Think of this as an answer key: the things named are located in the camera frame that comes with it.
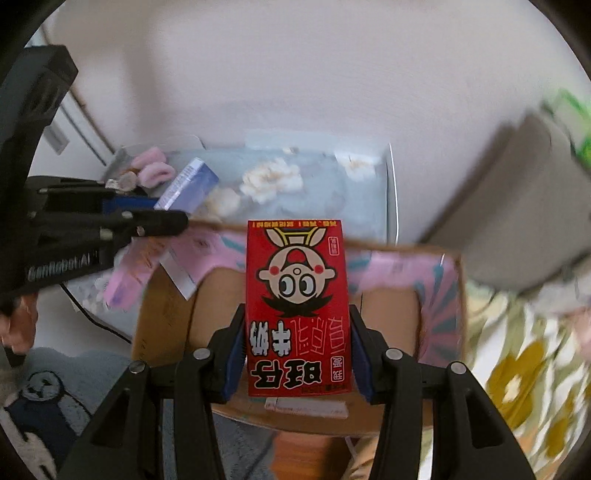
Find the person's hand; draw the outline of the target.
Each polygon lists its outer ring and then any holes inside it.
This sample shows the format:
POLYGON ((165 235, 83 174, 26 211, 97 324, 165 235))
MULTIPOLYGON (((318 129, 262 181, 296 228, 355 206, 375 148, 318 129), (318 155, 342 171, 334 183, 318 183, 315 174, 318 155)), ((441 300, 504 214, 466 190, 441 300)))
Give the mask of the person's hand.
POLYGON ((34 345, 38 322, 38 294, 25 295, 10 316, 1 315, 1 343, 15 354, 25 354, 34 345))

